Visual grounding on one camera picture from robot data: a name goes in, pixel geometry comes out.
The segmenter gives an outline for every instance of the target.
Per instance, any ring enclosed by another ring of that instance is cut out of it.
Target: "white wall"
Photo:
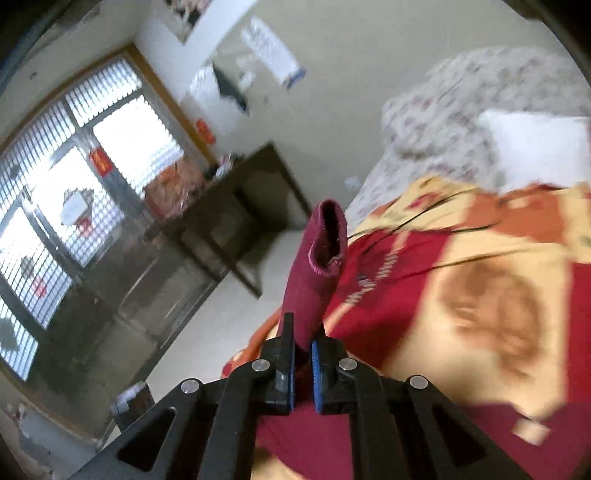
[[[3,410],[9,403],[16,407],[22,400],[22,394],[0,373],[0,410]]]
[[[199,67],[256,2],[257,0],[213,0],[185,44],[151,14],[138,32],[135,44],[180,103]]]
[[[0,141],[61,82],[129,43],[144,19],[146,4],[147,0],[103,0],[98,17],[67,32],[22,66],[0,98]]]
[[[493,45],[566,54],[545,25],[526,21],[502,0],[261,0],[218,48],[217,64],[235,79],[231,52],[248,52],[239,33],[252,14],[308,73],[288,92],[259,65],[247,94],[250,117],[218,136],[218,144],[248,153],[274,140],[312,201],[333,197],[344,206],[355,195],[345,179],[364,179],[383,153],[384,102],[434,63]],[[183,106],[191,116],[190,102]]]

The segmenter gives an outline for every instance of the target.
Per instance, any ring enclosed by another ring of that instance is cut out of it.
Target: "paper notice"
[[[80,192],[74,192],[70,198],[66,200],[60,213],[62,224],[66,226],[74,225],[76,221],[84,215],[88,205],[82,198]]]
[[[260,18],[251,18],[249,27],[242,30],[242,40],[288,90],[306,74],[293,53]]]

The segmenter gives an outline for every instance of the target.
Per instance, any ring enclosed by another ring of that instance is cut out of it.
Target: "black cable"
[[[430,205],[429,207],[425,208],[422,212],[416,214],[414,217],[410,218],[409,220],[401,223],[400,225],[398,225],[396,228],[394,228],[393,230],[389,230],[390,233],[394,233],[397,232],[398,230],[400,230],[403,226],[408,225],[410,222],[412,222],[413,220],[416,220],[417,218],[419,218],[421,215],[430,212],[431,210],[443,205],[444,203],[447,203],[450,199],[458,196],[458,195],[462,195],[465,193],[472,193],[474,190],[464,190],[462,192],[456,192],[450,196],[447,196],[441,200],[436,201],[435,203],[433,203],[432,205]],[[471,228],[464,228],[464,229],[459,229],[459,230],[452,230],[451,233],[466,233],[466,232],[478,232],[481,230],[488,230],[489,228],[492,228],[496,225],[499,225],[501,222],[501,219],[499,218],[499,220],[497,220],[494,223],[489,223],[488,225],[482,225],[482,226],[477,226],[477,227],[471,227]],[[370,233],[370,232],[375,232],[377,229],[372,228],[372,229],[368,229],[368,230],[364,230],[361,232],[357,232],[354,233],[353,235],[350,235],[347,237],[347,240],[351,240],[354,236],[359,236],[359,235],[363,235],[365,233]],[[371,247],[373,247],[375,244],[377,244],[378,242],[375,242],[374,244],[370,245],[369,248],[367,248],[365,250],[365,252],[367,252],[367,250],[369,250]]]

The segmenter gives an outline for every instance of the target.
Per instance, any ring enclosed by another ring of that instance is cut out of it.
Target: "wooden table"
[[[299,185],[289,170],[287,170],[275,146],[270,143],[254,155],[237,163],[224,177],[206,187],[181,217],[167,220],[162,227],[165,233],[174,238],[179,248],[189,255],[201,269],[205,270],[212,279],[219,282],[221,280],[219,275],[207,267],[201,259],[197,258],[194,252],[181,240],[181,237],[186,231],[195,233],[212,249],[224,266],[234,273],[248,290],[257,297],[260,297],[262,294],[261,289],[246,277],[240,268],[238,268],[236,258],[228,254],[213,239],[211,234],[221,210],[223,210],[224,205],[227,204],[228,199],[231,197],[238,200],[249,215],[265,226],[266,222],[264,218],[242,190],[248,179],[257,172],[278,173],[294,193],[306,216],[309,218],[312,215],[310,204],[302,194]]]

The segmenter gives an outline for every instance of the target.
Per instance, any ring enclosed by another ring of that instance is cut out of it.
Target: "table leg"
[[[289,186],[291,191],[294,193],[295,198],[297,199],[298,203],[300,204],[301,209],[304,211],[306,216],[308,218],[310,218],[312,216],[312,208],[310,207],[308,200],[306,200],[306,197],[304,196],[304,194],[300,190],[300,186],[297,184],[297,182],[291,176],[291,173],[287,170],[285,165],[281,164],[281,167],[279,169],[279,173],[280,173],[281,177],[283,177],[283,179],[285,180],[285,182],[287,183],[287,185]]]
[[[238,268],[236,261],[226,253],[226,251],[220,247],[217,242],[212,238],[212,236],[207,232],[198,232],[201,238],[209,245],[209,248],[213,250],[213,252],[219,257],[222,263],[231,271],[238,280],[250,290],[257,298],[260,298],[262,295],[262,291],[259,287],[257,287],[254,283],[252,283],[244,273],[240,271]]]
[[[260,215],[256,207],[252,204],[250,199],[246,196],[242,189],[234,190],[234,197],[240,205],[246,210],[247,214],[253,217],[256,222],[261,225],[264,229],[268,229],[267,223],[264,218]]]

